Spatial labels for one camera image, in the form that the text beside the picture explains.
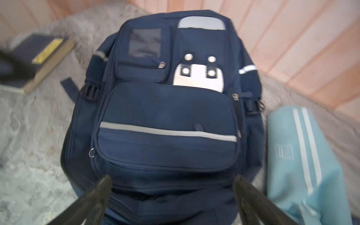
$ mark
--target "plastic buckle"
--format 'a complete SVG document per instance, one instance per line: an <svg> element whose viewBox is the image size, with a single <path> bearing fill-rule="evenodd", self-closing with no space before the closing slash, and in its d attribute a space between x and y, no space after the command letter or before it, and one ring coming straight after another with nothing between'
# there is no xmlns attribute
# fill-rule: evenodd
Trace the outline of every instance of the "plastic buckle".
<svg viewBox="0 0 360 225"><path fill-rule="evenodd" d="M255 116L261 114L264 110L264 104L257 100L245 100L246 116Z"/></svg>
<svg viewBox="0 0 360 225"><path fill-rule="evenodd" d="M100 86L90 82L85 82L84 86L80 90L80 93L85 99L95 101L98 99Z"/></svg>

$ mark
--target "zipper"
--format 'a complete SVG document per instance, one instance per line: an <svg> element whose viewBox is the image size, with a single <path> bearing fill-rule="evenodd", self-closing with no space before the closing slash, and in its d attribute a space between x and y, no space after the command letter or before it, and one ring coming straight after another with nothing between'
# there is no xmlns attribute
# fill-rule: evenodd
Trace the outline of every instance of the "zipper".
<svg viewBox="0 0 360 225"><path fill-rule="evenodd" d="M137 63L128 63L128 62L118 62L118 65L125 65L125 66L131 66L131 67L139 67L139 68L144 68L144 69L163 69L166 67L166 63L161 61L161 62L156 62L156 65L150 66L150 65L140 65Z"/></svg>
<svg viewBox="0 0 360 225"><path fill-rule="evenodd" d="M238 129L238 137L241 138L241 123L240 123L240 119L241 119L241 107L240 107L240 99L239 99L239 95L238 94L232 94L231 95L234 99L234 105L235 105L235 114L236 114L236 118L238 119L238 123L239 123L239 129Z"/></svg>

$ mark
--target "backpack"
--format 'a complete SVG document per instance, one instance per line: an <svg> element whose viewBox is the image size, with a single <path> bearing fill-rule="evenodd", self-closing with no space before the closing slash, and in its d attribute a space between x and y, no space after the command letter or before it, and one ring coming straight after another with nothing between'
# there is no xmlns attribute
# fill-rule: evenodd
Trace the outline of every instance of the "backpack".
<svg viewBox="0 0 360 225"><path fill-rule="evenodd" d="M231 224L236 174L262 165L261 83L227 17L126 21L93 54L61 164L78 196L108 174L117 224Z"/></svg>

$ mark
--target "book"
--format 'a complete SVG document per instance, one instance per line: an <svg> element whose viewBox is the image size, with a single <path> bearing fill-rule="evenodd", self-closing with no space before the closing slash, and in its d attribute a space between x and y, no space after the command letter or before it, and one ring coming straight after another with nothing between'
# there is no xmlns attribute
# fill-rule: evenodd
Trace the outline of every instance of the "book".
<svg viewBox="0 0 360 225"><path fill-rule="evenodd" d="M21 94L31 92L55 68L55 66L73 49L75 43L67 37L51 37L45 35L31 35L12 52L11 56L32 66L35 76L14 76L12 80L0 80L0 90Z"/></svg>

